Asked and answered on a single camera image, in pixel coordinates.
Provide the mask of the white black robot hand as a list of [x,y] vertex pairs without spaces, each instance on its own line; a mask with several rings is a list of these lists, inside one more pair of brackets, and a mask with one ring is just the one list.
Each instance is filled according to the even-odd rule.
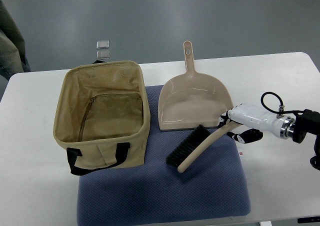
[[235,122],[249,129],[242,133],[227,132],[227,136],[242,144],[249,144],[263,138],[263,132],[271,132],[280,139],[293,136],[295,119],[282,113],[273,113],[267,109],[248,103],[237,105],[220,115],[218,127]]

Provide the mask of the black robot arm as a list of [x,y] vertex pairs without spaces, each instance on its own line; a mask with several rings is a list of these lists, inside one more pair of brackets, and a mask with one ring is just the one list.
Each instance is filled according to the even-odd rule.
[[[267,95],[273,95],[279,100],[278,110],[275,111],[269,108],[264,98]],[[302,143],[307,134],[316,136],[315,143],[313,146],[314,156],[310,159],[310,164],[316,170],[320,169],[320,113],[312,111],[310,109],[304,110],[285,110],[285,105],[282,98],[271,91],[267,91],[260,97],[261,105],[271,113],[276,114],[277,118],[283,117],[285,114],[293,114],[295,119],[288,119],[287,122],[283,123],[280,128],[280,136],[282,138],[292,138],[295,143]]]

